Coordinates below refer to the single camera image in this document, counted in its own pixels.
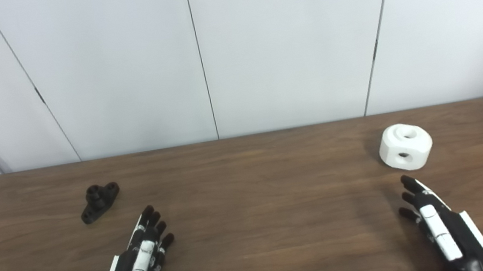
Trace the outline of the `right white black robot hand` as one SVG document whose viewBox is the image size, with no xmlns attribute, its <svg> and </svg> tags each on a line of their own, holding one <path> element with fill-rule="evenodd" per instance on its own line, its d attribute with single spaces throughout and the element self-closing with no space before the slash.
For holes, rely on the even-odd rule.
<svg viewBox="0 0 483 271">
<path fill-rule="evenodd" d="M 413 221 L 443 259 L 444 271 L 483 271 L 483 234 L 466 211 L 455 212 L 437 194 L 411 176 L 402 175 L 401 197 L 413 206 L 399 214 Z"/>
</svg>

